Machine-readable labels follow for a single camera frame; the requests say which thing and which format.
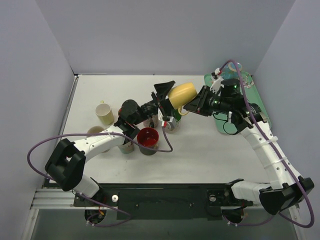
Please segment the pale yellow mug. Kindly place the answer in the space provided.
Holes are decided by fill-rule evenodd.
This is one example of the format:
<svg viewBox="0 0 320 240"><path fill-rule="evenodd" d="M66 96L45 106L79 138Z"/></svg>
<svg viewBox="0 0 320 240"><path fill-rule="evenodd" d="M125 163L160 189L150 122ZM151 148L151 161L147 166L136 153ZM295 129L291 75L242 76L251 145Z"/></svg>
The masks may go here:
<svg viewBox="0 0 320 240"><path fill-rule="evenodd" d="M95 108L95 114L98 117L98 119L106 126L112 125L114 123L114 115L112 112L112 108L103 100Z"/></svg>

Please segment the cream floral mug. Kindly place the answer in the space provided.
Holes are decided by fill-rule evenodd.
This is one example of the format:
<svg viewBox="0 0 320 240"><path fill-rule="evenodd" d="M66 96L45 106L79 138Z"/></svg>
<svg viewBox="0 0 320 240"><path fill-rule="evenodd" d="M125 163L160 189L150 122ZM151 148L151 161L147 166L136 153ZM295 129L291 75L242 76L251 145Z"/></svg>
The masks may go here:
<svg viewBox="0 0 320 240"><path fill-rule="evenodd" d="M87 138L91 138L91 144L92 145L97 145L97 143L99 144L102 140L104 140L107 135L93 135L93 134L98 134L103 132L105 129L101 126L93 126L91 127L88 131L87 131Z"/></svg>

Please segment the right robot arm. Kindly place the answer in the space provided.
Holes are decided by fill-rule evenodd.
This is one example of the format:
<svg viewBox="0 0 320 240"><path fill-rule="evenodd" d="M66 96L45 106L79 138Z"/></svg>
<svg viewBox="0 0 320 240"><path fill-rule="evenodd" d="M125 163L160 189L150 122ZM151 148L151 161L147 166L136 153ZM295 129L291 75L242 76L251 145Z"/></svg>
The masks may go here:
<svg viewBox="0 0 320 240"><path fill-rule="evenodd" d="M253 183L240 180L223 192L224 201L230 205L239 200L261 203L271 215L276 215L301 201L310 205L308 194L315 187L309 177L303 177L290 163L273 135L261 108L249 103L244 86L238 79L216 81L217 90L204 85L199 92L188 91L183 108L201 116L214 113L227 115L250 144L260 160L269 183Z"/></svg>

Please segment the black mug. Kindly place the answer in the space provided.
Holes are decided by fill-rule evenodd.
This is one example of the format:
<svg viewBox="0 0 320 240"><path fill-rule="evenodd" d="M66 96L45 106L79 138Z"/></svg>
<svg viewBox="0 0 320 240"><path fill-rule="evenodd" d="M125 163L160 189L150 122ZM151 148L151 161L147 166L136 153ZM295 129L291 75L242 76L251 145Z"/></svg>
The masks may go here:
<svg viewBox="0 0 320 240"><path fill-rule="evenodd" d="M145 127L140 130L137 135L137 142L139 143L139 150L143 155L154 155L158 148L159 133L156 129Z"/></svg>

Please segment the beige floral mug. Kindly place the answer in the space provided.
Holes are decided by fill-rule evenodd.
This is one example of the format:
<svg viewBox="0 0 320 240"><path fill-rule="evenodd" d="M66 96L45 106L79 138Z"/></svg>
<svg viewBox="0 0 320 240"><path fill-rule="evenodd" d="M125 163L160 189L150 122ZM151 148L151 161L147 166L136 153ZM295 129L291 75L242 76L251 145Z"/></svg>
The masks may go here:
<svg viewBox="0 0 320 240"><path fill-rule="evenodd" d="M122 154L130 154L135 150L134 143L132 141L119 145L118 148Z"/></svg>

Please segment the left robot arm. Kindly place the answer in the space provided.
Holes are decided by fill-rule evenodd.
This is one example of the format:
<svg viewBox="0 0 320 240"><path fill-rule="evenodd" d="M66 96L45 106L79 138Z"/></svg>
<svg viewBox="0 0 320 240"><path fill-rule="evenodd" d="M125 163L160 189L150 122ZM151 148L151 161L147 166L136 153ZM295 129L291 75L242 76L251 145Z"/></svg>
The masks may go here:
<svg viewBox="0 0 320 240"><path fill-rule="evenodd" d="M126 100L117 121L102 132L86 133L83 139L75 141L60 140L44 167L45 171L63 191L73 190L83 194L90 205L99 205L103 200L102 189L84 174L85 164L102 152L133 142L142 133L138 124L155 115L163 114L165 120L172 121L173 106L167 95L174 85L173 80L155 84L151 101L143 105L133 99Z"/></svg>

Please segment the pink patterned mug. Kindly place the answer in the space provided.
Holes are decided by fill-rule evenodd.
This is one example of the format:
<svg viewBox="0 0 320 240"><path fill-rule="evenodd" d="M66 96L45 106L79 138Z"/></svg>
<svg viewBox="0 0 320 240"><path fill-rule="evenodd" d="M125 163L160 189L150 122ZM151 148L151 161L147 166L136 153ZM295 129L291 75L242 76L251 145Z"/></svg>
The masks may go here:
<svg viewBox="0 0 320 240"><path fill-rule="evenodd" d="M151 114L147 116L147 119L143 121L143 126L146 128L156 128L159 123L158 114Z"/></svg>

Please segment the blue teal mug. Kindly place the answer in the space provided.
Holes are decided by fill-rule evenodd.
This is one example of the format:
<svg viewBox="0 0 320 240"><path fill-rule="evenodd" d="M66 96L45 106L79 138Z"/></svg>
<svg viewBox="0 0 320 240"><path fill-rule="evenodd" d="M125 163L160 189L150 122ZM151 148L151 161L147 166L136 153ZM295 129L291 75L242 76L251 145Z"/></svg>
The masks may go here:
<svg viewBox="0 0 320 240"><path fill-rule="evenodd" d="M232 61L228 61L223 65L220 76L223 79L240 79L237 69Z"/></svg>

